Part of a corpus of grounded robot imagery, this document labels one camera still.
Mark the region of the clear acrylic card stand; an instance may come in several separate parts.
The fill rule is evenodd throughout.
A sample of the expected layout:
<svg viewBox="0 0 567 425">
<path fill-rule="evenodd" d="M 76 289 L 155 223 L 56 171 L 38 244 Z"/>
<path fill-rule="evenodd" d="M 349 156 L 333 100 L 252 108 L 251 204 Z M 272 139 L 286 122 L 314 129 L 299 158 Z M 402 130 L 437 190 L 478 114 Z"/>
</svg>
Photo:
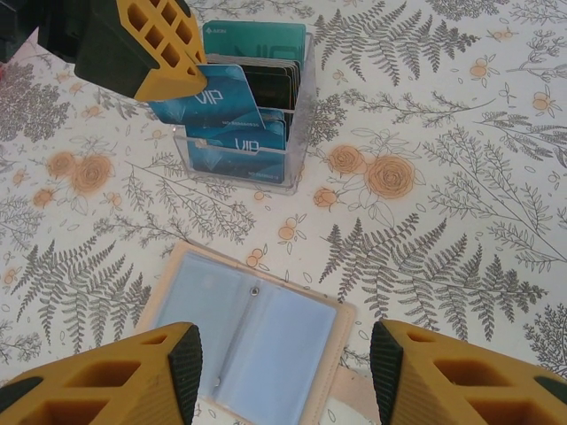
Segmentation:
<svg viewBox="0 0 567 425">
<path fill-rule="evenodd" d="M 293 111 L 282 110 L 292 114 L 291 123 L 288 130 L 288 141 L 286 145 L 285 156 L 285 174 L 284 180 L 280 184 L 257 182 L 241 178 L 227 177 L 220 174 L 203 173 L 193 170 L 190 165 L 188 153 L 186 129 L 210 129 L 188 127 L 185 125 L 171 124 L 174 127 L 174 141 L 176 148 L 181 156 L 183 166 L 188 175 L 193 178 L 204 178 L 205 180 L 218 179 L 221 182 L 235 185 L 237 187 L 264 189 L 268 192 L 284 193 L 286 195 L 296 192 L 299 185 L 299 174 L 304 164 L 309 127 L 312 123 L 315 112 L 316 90 L 315 90 L 315 49 L 314 36 L 307 31 L 306 53 L 304 69 L 300 70 L 299 95 Z M 250 127 L 233 127 L 226 126 L 222 128 L 237 129 L 258 129 Z"/>
</svg>

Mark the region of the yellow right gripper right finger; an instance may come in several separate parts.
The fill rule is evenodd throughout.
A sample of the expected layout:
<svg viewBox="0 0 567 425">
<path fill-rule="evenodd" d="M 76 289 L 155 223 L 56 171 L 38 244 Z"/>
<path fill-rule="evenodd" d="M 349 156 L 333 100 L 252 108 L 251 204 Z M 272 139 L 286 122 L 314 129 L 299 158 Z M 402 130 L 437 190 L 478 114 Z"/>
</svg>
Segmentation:
<svg viewBox="0 0 567 425">
<path fill-rule="evenodd" d="M 567 425 L 567 380 L 402 321 L 378 321 L 370 369 L 381 425 Z"/>
</svg>

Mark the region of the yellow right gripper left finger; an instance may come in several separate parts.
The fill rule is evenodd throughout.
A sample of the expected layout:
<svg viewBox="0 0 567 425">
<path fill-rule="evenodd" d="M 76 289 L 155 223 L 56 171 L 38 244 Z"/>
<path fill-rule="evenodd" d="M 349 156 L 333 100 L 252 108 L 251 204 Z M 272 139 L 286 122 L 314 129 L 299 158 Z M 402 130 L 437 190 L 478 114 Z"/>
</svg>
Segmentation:
<svg viewBox="0 0 567 425">
<path fill-rule="evenodd" d="M 0 388 L 0 425 L 191 425 L 203 352 L 177 322 L 45 364 Z"/>
</svg>

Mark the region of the beige card holder wallet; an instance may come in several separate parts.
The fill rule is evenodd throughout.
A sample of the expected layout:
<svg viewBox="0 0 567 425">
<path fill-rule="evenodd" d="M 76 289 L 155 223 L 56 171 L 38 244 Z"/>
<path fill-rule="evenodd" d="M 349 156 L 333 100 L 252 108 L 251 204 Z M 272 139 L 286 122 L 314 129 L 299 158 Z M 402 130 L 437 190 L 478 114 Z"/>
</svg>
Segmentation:
<svg viewBox="0 0 567 425">
<path fill-rule="evenodd" d="M 201 399 L 245 425 L 318 425 L 354 316 L 352 305 L 178 243 L 135 332 L 195 324 Z"/>
</svg>

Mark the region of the green card stack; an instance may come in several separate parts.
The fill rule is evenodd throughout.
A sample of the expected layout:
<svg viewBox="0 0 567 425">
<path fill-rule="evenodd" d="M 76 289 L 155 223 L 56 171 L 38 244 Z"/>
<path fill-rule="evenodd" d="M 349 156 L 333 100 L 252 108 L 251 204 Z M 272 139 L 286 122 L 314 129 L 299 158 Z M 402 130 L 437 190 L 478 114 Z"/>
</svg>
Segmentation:
<svg viewBox="0 0 567 425">
<path fill-rule="evenodd" d="M 211 20 L 202 27 L 208 58 L 240 64 L 242 58 L 295 61 L 304 69 L 307 28 L 286 22 Z"/>
</svg>

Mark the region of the blue card stack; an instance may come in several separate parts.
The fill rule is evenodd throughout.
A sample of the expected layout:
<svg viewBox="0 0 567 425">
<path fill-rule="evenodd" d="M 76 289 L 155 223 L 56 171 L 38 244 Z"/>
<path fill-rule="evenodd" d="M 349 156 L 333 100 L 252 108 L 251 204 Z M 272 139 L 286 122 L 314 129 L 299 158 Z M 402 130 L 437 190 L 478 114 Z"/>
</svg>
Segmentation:
<svg viewBox="0 0 567 425">
<path fill-rule="evenodd" d="M 280 184 L 292 114 L 261 108 L 263 129 L 186 129 L 190 165 L 195 171 Z"/>
</svg>

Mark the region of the blue VIP card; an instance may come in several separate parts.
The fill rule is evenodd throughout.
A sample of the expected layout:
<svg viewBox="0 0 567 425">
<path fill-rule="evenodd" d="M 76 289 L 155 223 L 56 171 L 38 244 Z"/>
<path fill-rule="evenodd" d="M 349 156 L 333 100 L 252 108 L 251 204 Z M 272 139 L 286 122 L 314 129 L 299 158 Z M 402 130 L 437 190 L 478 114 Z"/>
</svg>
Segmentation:
<svg viewBox="0 0 567 425">
<path fill-rule="evenodd" d="M 190 128 L 264 127 L 241 66 L 201 65 L 198 69 L 207 85 L 197 95 L 149 103 L 159 120 Z"/>
</svg>

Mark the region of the black card stack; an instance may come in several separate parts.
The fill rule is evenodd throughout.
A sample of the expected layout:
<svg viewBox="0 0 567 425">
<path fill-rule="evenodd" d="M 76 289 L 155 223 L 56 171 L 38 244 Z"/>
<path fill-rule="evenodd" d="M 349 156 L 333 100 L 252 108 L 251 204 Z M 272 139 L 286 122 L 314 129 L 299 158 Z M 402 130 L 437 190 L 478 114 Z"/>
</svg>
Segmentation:
<svg viewBox="0 0 567 425">
<path fill-rule="evenodd" d="M 299 95 L 300 63 L 293 59 L 246 58 L 220 54 L 207 56 L 210 64 L 239 65 L 256 104 L 293 111 Z"/>
</svg>

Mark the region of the floral fern print tablecloth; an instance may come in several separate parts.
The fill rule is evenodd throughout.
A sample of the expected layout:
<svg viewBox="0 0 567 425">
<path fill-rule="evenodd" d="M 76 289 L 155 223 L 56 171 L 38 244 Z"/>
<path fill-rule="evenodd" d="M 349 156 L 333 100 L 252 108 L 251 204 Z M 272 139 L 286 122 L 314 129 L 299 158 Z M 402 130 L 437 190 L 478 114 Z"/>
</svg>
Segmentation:
<svg viewBox="0 0 567 425">
<path fill-rule="evenodd" d="M 150 102 L 34 31 L 0 62 L 0 388 L 135 336 L 178 243 L 352 305 L 318 425 L 381 425 L 378 321 L 567 380 L 567 0 L 183 0 L 304 24 L 293 194 L 187 174 Z"/>
</svg>

